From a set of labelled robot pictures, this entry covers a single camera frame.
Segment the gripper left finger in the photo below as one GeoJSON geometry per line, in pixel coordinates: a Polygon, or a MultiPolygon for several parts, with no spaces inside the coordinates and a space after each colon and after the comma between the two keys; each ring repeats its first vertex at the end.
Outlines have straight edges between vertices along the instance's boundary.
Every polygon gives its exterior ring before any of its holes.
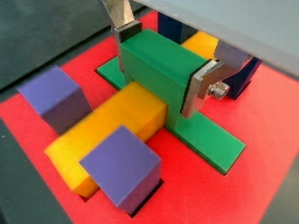
{"type": "Polygon", "coordinates": [[[142,30],[143,25],[135,19],[129,0],[102,0],[113,23],[113,34],[117,45],[121,46],[142,30]]]}

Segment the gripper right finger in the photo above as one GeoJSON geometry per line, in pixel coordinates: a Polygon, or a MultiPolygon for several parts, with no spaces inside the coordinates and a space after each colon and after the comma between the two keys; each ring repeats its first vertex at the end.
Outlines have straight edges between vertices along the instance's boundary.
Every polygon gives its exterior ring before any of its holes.
{"type": "Polygon", "coordinates": [[[230,91],[230,85],[223,81],[237,74],[249,62],[250,55],[235,46],[219,41],[214,53],[217,60],[210,59],[191,75],[190,85],[182,105],[186,118],[203,106],[210,96],[222,100],[230,91]]]}

